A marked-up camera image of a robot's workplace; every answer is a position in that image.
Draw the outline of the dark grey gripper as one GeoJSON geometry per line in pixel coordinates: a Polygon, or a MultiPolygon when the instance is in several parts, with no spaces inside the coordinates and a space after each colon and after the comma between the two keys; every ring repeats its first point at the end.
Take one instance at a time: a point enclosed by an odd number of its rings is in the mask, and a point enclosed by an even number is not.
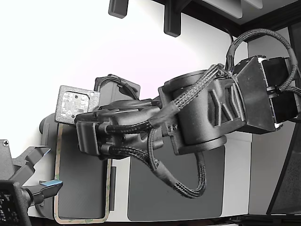
{"type": "MultiPolygon", "coordinates": [[[[0,140],[0,179],[12,180],[23,185],[34,173],[35,164],[51,151],[48,146],[30,146],[16,158],[11,157],[9,142],[0,140]]],[[[27,205],[38,205],[56,196],[63,186],[61,180],[51,180],[35,186],[23,186],[22,196],[27,205]]]]}

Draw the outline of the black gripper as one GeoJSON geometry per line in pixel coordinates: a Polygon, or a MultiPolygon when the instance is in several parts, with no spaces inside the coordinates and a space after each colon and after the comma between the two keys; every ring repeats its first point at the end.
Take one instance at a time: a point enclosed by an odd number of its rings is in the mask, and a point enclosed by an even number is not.
{"type": "Polygon", "coordinates": [[[105,77],[95,79],[94,91],[100,92],[99,106],[108,105],[118,100],[132,100],[134,96],[131,94],[126,85],[140,97],[140,85],[130,82],[126,79],[109,74],[105,77]]]}

